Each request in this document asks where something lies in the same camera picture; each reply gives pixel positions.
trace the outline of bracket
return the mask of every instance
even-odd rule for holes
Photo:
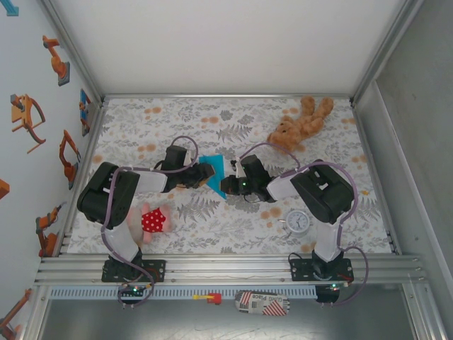
[[[331,276],[328,278],[320,278],[316,275],[313,269],[313,259],[291,259],[289,265],[291,266],[291,277],[293,281],[319,281],[319,285],[325,282],[330,285],[331,281],[335,282],[353,282],[354,273],[352,271],[351,260],[341,259],[337,266],[331,271]]]
[[[166,261],[164,260],[142,260],[142,253],[139,253],[132,260],[133,264],[145,269],[154,279],[155,283],[163,282],[165,279],[165,266]],[[109,256],[108,260],[104,263],[102,270],[102,282],[116,282],[124,283],[127,281],[133,281],[135,283],[148,282],[149,279],[146,276],[142,276],[138,280],[140,272],[133,267],[115,260]]]

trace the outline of teddy bear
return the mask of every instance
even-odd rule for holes
[[[142,248],[143,244],[149,244],[153,232],[171,232],[171,209],[168,205],[161,205],[151,210],[149,203],[143,204],[142,208],[132,207],[126,217],[126,223],[134,242]]]
[[[323,98],[316,110],[316,103],[312,96],[304,96],[300,102],[302,105],[301,116],[294,120],[288,115],[284,115],[275,131],[268,136],[268,142],[293,152],[302,140],[321,131],[324,126],[324,118],[333,110],[333,99]]]

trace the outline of patterned mat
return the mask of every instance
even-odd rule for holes
[[[296,118],[300,98],[146,98],[111,99],[92,159],[90,177],[101,162],[154,166],[179,135],[194,138],[200,154],[222,154],[225,175],[233,174],[229,160],[266,139],[283,114]],[[193,149],[183,140],[178,145]],[[294,168],[294,161],[279,152],[260,147],[254,154],[271,176]],[[366,252],[390,252],[381,213],[360,144],[348,99],[336,99],[324,129],[305,140],[294,153],[301,164],[324,159],[344,166],[355,179],[359,204],[344,226],[343,246],[355,244]],[[247,203],[242,196],[221,198],[207,186],[175,189],[170,193],[146,193],[134,197],[134,205],[163,203],[173,209],[172,233],[154,234],[145,254],[288,254],[310,252],[319,222],[311,218],[309,233],[297,238],[279,219],[293,209],[309,214],[299,197],[276,203]],[[106,253],[101,226],[79,213],[74,222],[70,253]]]

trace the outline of alarm clock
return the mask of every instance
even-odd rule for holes
[[[302,210],[291,210],[285,220],[287,228],[296,237],[303,237],[309,232],[310,219]]]

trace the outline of blue cloth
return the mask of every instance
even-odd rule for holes
[[[200,163],[212,165],[215,175],[209,179],[207,185],[226,200],[227,195],[220,191],[220,181],[225,177],[224,157],[221,154],[216,154],[214,156],[200,156],[198,158]]]

